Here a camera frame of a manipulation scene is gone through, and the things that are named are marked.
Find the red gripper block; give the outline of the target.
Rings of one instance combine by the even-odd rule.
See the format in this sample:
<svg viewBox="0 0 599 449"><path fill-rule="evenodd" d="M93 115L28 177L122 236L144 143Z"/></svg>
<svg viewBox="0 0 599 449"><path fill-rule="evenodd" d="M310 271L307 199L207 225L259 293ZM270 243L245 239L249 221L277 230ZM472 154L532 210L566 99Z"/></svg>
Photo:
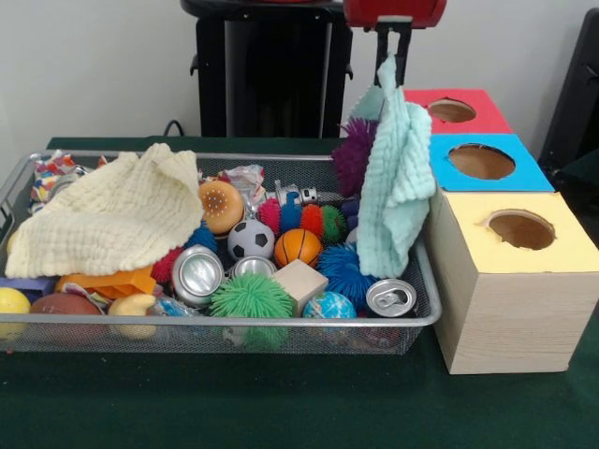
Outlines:
<svg viewBox="0 0 599 449"><path fill-rule="evenodd" d="M379 22L410 22L401 23L397 30L398 41L396 62L397 86L404 85L408 51L412 38L412 27L425 29L435 27L441 20L446 0L346 0L343 2L343 12L347 22L354 27L374 27ZM387 59L388 34L387 25L377 25L377 50L375 70Z"/></svg>

